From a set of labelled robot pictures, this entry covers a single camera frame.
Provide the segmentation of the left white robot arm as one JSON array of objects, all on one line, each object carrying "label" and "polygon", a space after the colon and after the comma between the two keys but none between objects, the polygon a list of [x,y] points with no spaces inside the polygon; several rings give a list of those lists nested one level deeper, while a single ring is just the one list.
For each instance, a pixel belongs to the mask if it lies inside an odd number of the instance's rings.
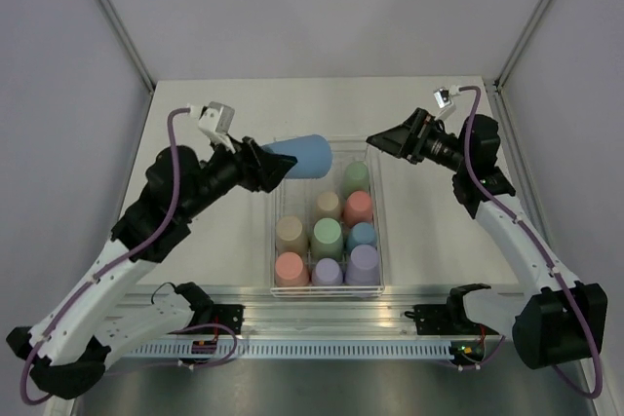
[{"label": "left white robot arm", "polygon": [[30,383],[46,397],[74,399],[86,393],[124,354],[164,334],[201,334],[213,322],[212,298],[193,282],[177,284],[166,299],[105,324],[108,311],[140,279],[161,264],[191,233],[192,219],[235,187],[272,192],[303,162],[245,137],[216,144],[208,161],[170,143],[147,169],[146,183],[111,230],[91,268],[46,317],[18,326],[6,337],[23,360],[22,400]]}]

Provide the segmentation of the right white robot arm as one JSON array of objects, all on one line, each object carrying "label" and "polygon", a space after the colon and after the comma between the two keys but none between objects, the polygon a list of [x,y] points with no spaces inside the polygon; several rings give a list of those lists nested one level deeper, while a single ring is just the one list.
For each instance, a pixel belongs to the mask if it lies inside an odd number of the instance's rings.
[{"label": "right white robot arm", "polygon": [[497,164],[500,136],[494,119],[471,115],[460,134],[453,134],[418,108],[402,124],[366,142],[413,165],[429,160],[451,170],[456,200],[492,238],[519,281],[523,296],[517,300],[486,284],[452,288],[445,309],[451,330],[466,333],[482,325],[504,335],[530,369],[580,359],[601,362],[605,291],[580,281],[527,219]]}]

